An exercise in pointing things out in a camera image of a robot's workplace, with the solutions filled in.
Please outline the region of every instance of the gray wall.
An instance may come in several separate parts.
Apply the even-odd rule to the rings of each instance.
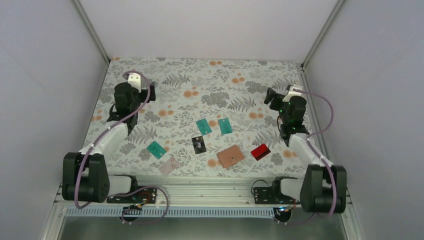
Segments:
[[[300,63],[337,0],[80,2],[110,58],[138,56]]]
[[[366,239],[423,239],[424,1],[348,0],[306,76]],[[321,125],[329,120],[317,100]]]
[[[70,0],[0,1],[0,239],[39,239],[106,71]]]

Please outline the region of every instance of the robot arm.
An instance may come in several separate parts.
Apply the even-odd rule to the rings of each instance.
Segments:
[[[138,114],[126,117],[136,111],[146,100],[148,90],[141,89],[143,77],[135,72],[124,74],[127,82],[119,83],[114,88],[115,104],[109,110],[108,125],[105,126],[110,130],[95,145],[89,144],[78,152],[69,152],[63,158],[63,199],[74,200],[78,171],[91,147],[93,149],[84,165],[84,169],[89,168],[89,173],[81,177],[78,200],[102,203],[109,195],[127,193],[130,190],[132,178],[124,175],[108,175],[106,160],[110,159],[112,152],[137,124]],[[147,103],[156,100],[155,84],[151,83],[148,87],[150,97]]]
[[[329,172],[323,163],[326,162],[336,182],[334,212],[342,213],[346,208],[346,170],[334,165],[313,143],[308,142],[309,132],[303,125],[307,101],[296,90],[303,90],[302,86],[289,85],[285,95],[268,88],[264,101],[265,104],[271,102],[269,108],[278,111],[283,121],[280,125],[281,138],[307,167],[304,178],[277,177],[272,183],[274,195],[277,198],[285,195],[300,200],[305,212],[328,213],[333,202],[333,191]]]

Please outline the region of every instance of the floral fabric surface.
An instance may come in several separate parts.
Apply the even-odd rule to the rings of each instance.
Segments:
[[[293,62],[185,58],[113,58],[107,71],[85,145],[106,127],[114,87],[128,70],[156,83],[156,101],[138,113],[138,124],[106,159],[109,174],[161,175],[159,167],[174,157],[180,167],[170,176],[275,177],[305,172],[296,153],[280,139],[277,111],[264,104],[267,88],[282,93],[301,84]],[[201,136],[197,120],[206,118],[207,152],[195,154],[192,138]],[[228,118],[232,133],[221,134],[218,119]],[[308,114],[304,124],[310,131]],[[167,153],[159,160],[146,147],[156,141]],[[266,144],[271,153],[256,161],[251,151]],[[223,168],[216,154],[238,145],[245,159]]]

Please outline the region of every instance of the light pink card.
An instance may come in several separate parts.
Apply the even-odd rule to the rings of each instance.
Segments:
[[[159,167],[159,171],[163,175],[168,175],[175,169],[179,168],[180,166],[181,166],[180,162],[175,160],[175,158],[171,157],[170,159],[168,159],[168,161],[166,161],[162,166]]]

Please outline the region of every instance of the cable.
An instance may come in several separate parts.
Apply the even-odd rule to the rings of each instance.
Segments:
[[[327,127],[325,127],[321,131],[317,131],[317,132],[314,132],[314,133],[310,134],[307,137],[307,139],[306,139],[306,144],[309,146],[309,148],[312,150],[312,152],[321,160],[321,162],[324,163],[325,168],[327,168],[328,174],[330,175],[331,188],[332,188],[332,203],[331,203],[330,211],[328,212],[328,215],[327,216],[331,216],[331,215],[333,215],[334,209],[336,208],[336,201],[337,201],[336,181],[334,179],[333,172],[331,171],[331,168],[330,168],[329,164],[327,163],[327,161],[325,161],[322,158],[321,154],[311,144],[310,139],[311,139],[312,136],[315,136],[315,135],[318,135],[318,134],[322,134],[323,132],[327,131],[330,128],[330,126],[333,123],[333,119],[334,119],[333,105],[330,103],[330,101],[326,97],[324,97],[322,95],[319,95],[319,94],[316,94],[316,93],[313,93],[313,92],[302,91],[302,90],[299,90],[299,89],[294,89],[294,91],[295,92],[298,92],[298,93],[301,93],[301,94],[307,94],[307,95],[311,95],[311,96],[315,96],[315,97],[321,98],[324,101],[326,101],[327,104],[328,104],[328,106],[330,107],[331,117],[330,117],[330,122],[328,123]]]
[[[82,206],[80,206],[80,204],[78,203],[78,193],[80,191],[81,176],[83,175],[83,169],[84,169],[84,166],[86,165],[86,161],[87,161],[87,158],[89,157],[90,153],[92,152],[94,147],[97,145],[97,143],[100,142],[100,140],[103,138],[103,136],[105,136],[111,129],[113,129],[117,125],[123,123],[125,120],[127,120],[127,119],[131,118],[132,116],[134,116],[135,114],[137,114],[147,104],[147,102],[150,98],[150,87],[149,87],[148,79],[141,72],[134,71],[134,70],[126,71],[123,74],[123,76],[125,76],[126,74],[130,74],[130,73],[135,73],[135,74],[140,75],[140,77],[145,81],[145,83],[147,85],[147,96],[146,96],[144,102],[140,105],[140,107],[137,108],[137,110],[133,111],[132,113],[130,113],[126,117],[122,118],[121,120],[115,122],[114,124],[112,124],[112,126],[108,127],[106,130],[104,130],[102,133],[100,133],[100,135],[94,140],[94,142],[91,144],[90,148],[85,153],[84,157],[82,158],[81,165],[79,166],[78,175],[76,177],[76,183],[75,183],[75,192],[74,192],[74,195],[73,195],[73,201],[74,201],[75,207],[77,209],[83,209],[91,203],[91,202],[87,202]]]
[[[252,193],[252,195],[254,196],[255,194],[253,193],[253,186],[255,185],[255,183],[257,183],[257,182],[264,182],[264,183],[266,183],[266,185],[268,185],[268,187],[271,187],[269,184],[268,184],[268,182],[266,182],[265,180],[263,180],[263,179],[259,179],[259,180],[256,180],[256,181],[254,181],[254,183],[252,184],[252,187],[250,188],[250,192]]]
[[[280,116],[277,117],[277,128],[278,128],[278,132],[281,133],[280,123],[278,122],[278,119],[281,119],[281,117]]]
[[[132,195],[134,195],[134,194],[136,194],[136,193],[138,193],[138,192],[140,192],[140,191],[142,191],[144,189],[157,189],[157,190],[161,191],[162,194],[165,196],[165,199],[166,199],[166,208],[165,208],[165,211],[163,212],[162,216],[160,216],[159,218],[157,218],[157,219],[155,219],[153,221],[142,221],[142,222],[134,222],[134,223],[132,223],[131,221],[126,221],[124,219],[124,215],[126,213],[130,212],[130,211],[134,211],[134,209],[127,209],[127,210],[125,210],[125,211],[122,212],[122,215],[121,215],[122,223],[126,223],[126,224],[129,224],[129,225],[132,225],[132,224],[135,224],[135,225],[154,224],[154,223],[157,223],[160,220],[162,220],[167,215],[168,209],[170,208],[170,200],[168,199],[168,195],[165,193],[165,191],[162,188],[158,187],[158,186],[144,186],[144,187],[141,187],[141,188],[139,188],[139,189],[137,189],[137,190],[135,190],[133,192],[126,193],[126,194],[116,194],[116,195],[113,195],[112,197],[129,197],[129,196],[132,196]]]
[[[148,204],[150,202],[150,198],[152,197],[152,195],[148,191],[144,191],[139,194],[139,196],[142,196],[142,195],[147,195],[145,203]]]

